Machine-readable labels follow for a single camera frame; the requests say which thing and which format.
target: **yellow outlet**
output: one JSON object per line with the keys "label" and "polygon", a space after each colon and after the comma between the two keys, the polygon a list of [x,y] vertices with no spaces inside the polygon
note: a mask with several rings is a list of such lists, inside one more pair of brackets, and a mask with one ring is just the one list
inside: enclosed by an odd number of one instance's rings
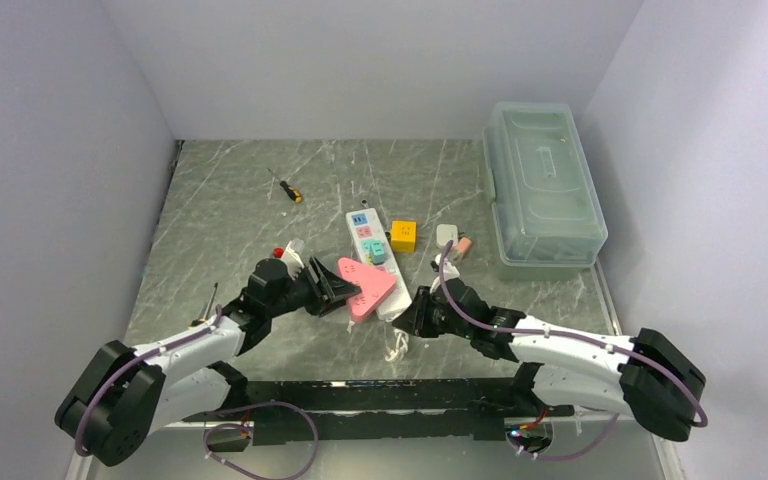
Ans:
{"label": "yellow outlet", "polygon": [[390,228],[390,247],[394,252],[413,253],[416,250],[416,222],[394,220]]}

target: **pink triangular object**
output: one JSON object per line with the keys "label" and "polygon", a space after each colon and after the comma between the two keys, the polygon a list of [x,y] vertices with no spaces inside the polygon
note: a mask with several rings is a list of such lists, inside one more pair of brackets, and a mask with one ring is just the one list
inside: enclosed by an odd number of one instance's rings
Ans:
{"label": "pink triangular object", "polygon": [[360,287],[359,294],[346,300],[349,314],[355,323],[362,322],[378,308],[378,305],[396,288],[398,281],[395,275],[346,257],[337,260],[337,270],[343,280]]}

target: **blue outlet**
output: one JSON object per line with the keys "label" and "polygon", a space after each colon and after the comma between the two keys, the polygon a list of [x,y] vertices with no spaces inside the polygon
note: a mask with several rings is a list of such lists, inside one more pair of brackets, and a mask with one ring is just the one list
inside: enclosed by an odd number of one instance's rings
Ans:
{"label": "blue outlet", "polygon": [[352,215],[352,223],[356,227],[359,225],[366,225],[366,215],[363,213],[356,213]]}

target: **plastic storage box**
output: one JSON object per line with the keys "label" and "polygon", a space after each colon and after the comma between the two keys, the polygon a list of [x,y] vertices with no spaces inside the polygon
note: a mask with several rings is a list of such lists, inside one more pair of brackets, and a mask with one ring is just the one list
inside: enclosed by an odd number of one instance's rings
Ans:
{"label": "plastic storage box", "polygon": [[484,157],[497,274],[563,280],[592,266],[608,229],[569,107],[496,104]]}

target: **white power strip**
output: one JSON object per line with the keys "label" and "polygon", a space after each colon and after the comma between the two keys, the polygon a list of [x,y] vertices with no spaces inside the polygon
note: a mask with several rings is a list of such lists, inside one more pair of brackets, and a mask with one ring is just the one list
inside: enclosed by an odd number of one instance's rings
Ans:
{"label": "white power strip", "polygon": [[[349,226],[349,233],[352,235],[352,243],[358,254],[358,260],[375,265],[379,270],[395,275],[398,279],[396,288],[375,309],[376,313],[378,313],[378,318],[386,322],[392,322],[408,309],[412,299],[410,292],[408,292],[408,287],[405,285],[405,279],[402,278],[399,265],[396,263],[396,258],[393,256],[390,242],[387,241],[387,236],[384,234],[384,227],[381,225],[381,220],[378,219],[378,213],[374,208],[349,212],[346,214],[346,224]],[[377,240],[381,247],[383,247],[383,261],[380,258],[375,263],[370,260],[370,254],[364,248],[364,242],[368,244],[371,240]]]}

